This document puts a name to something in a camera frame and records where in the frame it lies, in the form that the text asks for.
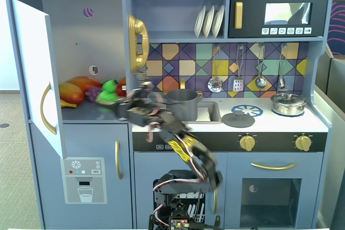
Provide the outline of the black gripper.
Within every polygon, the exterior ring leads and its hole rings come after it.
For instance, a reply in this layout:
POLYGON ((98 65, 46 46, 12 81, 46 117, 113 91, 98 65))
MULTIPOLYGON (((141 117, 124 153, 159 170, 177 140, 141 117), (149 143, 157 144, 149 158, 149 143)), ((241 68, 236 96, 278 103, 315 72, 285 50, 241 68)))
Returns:
POLYGON ((104 108, 114 108, 118 120, 128 120, 132 124, 153 128, 164 128, 168 124, 168 113, 162 107, 159 95, 155 102, 148 101, 144 97, 147 89, 135 89, 127 99, 120 98, 116 101, 97 100, 96 103, 104 108))

